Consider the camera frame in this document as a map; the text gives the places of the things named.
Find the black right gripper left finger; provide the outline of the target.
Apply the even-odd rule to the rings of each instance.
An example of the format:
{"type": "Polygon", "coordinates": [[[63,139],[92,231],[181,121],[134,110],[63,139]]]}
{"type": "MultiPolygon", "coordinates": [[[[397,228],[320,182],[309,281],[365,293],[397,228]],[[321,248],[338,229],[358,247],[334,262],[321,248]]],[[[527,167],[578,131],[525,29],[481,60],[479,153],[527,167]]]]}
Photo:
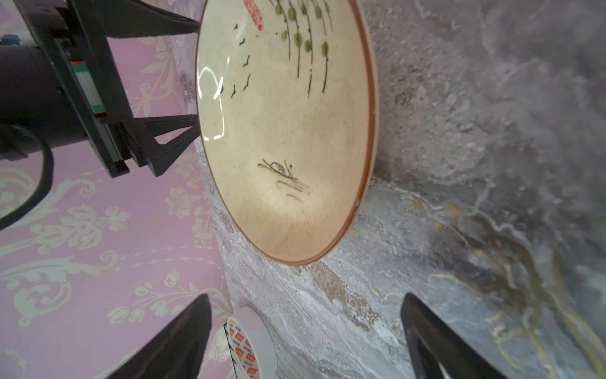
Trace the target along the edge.
{"type": "Polygon", "coordinates": [[[203,294],[110,377],[197,378],[211,323],[211,303],[203,294]]]}

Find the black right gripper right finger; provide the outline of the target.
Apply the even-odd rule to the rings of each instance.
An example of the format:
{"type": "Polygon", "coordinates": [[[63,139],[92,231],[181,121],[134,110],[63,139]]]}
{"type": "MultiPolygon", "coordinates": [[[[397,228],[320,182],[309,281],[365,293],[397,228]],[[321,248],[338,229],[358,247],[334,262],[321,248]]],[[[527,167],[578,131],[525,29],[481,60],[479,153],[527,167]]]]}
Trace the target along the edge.
{"type": "Polygon", "coordinates": [[[415,377],[505,379],[415,294],[406,294],[400,315],[415,377]]]}

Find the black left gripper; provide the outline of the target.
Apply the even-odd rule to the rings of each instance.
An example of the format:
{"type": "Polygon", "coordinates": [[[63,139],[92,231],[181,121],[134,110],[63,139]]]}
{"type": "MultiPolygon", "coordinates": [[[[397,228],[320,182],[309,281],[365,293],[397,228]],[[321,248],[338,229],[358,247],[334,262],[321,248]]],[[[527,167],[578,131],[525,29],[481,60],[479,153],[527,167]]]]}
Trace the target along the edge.
{"type": "Polygon", "coordinates": [[[107,41],[191,34],[200,22],[136,0],[13,4],[33,45],[1,47],[2,159],[38,151],[17,139],[20,126],[52,148],[88,141],[112,178],[129,173],[128,149],[159,177],[200,136],[197,115],[133,118],[107,41]]]}

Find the cream plate with leaf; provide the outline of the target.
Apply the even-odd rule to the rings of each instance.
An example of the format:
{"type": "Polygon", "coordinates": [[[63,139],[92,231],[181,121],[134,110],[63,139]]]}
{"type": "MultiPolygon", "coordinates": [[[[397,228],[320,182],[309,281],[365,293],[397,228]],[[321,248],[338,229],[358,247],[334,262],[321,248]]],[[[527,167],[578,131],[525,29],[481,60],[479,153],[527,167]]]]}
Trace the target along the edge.
{"type": "Polygon", "coordinates": [[[353,223],[377,154],[379,89],[357,1],[208,1],[196,101],[205,158],[263,255],[307,265],[353,223]]]}

